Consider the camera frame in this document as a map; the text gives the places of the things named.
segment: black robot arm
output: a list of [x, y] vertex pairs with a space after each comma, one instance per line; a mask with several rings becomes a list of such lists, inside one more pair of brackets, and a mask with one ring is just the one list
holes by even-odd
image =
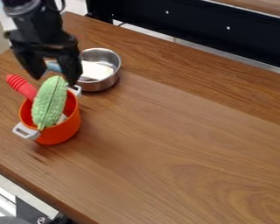
[[17, 29], [7, 31], [11, 49], [34, 79], [46, 72], [45, 58], [56, 59], [70, 85], [82, 74], [78, 41], [62, 29], [54, 0], [2, 0]]

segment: orange pot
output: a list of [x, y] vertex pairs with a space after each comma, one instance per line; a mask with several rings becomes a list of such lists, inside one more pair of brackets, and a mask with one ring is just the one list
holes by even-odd
[[37, 130], [37, 126], [32, 120], [32, 102], [25, 100], [19, 111], [20, 123], [14, 127], [13, 133], [24, 138], [35, 140], [39, 144], [60, 144], [72, 137], [81, 126], [79, 103], [77, 96], [81, 96], [81, 88], [78, 91], [69, 88], [67, 90], [66, 106], [63, 114], [67, 119], [60, 124]]

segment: pot handle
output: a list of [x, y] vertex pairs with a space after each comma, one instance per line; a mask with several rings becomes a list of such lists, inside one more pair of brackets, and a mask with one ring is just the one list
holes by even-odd
[[25, 127], [21, 122], [13, 128], [12, 132], [24, 139], [36, 140], [40, 137], [40, 131], [36, 129], [29, 129]]
[[67, 86], [67, 89], [71, 91], [77, 98], [81, 98], [81, 87], [78, 85], [74, 85], [74, 88]]

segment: wood grain surface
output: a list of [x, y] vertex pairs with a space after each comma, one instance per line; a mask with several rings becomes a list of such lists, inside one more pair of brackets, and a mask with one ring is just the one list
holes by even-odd
[[280, 0], [212, 0], [280, 17]]
[[22, 99], [4, 76], [28, 76], [2, 54], [4, 176], [80, 224], [280, 224], [279, 74], [70, 13], [65, 23], [81, 49], [119, 53], [122, 78], [84, 94], [80, 131], [45, 147], [11, 134]]

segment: metal bowl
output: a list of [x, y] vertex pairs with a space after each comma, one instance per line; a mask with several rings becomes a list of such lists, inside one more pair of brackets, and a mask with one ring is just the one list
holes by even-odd
[[80, 54], [83, 75], [78, 85], [83, 91], [97, 92], [111, 88], [119, 79], [117, 73], [122, 65], [120, 56], [105, 48], [92, 48]]

